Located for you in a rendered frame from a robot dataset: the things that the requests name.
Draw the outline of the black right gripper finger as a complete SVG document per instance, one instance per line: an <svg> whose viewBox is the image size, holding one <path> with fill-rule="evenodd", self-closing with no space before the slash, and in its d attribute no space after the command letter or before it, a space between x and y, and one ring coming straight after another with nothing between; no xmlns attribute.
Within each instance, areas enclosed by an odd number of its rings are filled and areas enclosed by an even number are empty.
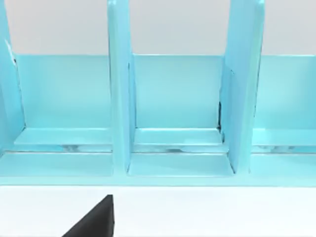
<svg viewBox="0 0 316 237"><path fill-rule="evenodd" d="M113 195L106 195L62 237L114 237Z"/></svg>

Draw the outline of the light blue rack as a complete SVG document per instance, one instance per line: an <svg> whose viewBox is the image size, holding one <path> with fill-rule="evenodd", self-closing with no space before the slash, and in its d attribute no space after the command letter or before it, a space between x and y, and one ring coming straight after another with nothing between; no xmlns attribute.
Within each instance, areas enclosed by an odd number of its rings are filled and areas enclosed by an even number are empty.
<svg viewBox="0 0 316 237"><path fill-rule="evenodd" d="M0 185L316 187L316 0L0 0Z"/></svg>

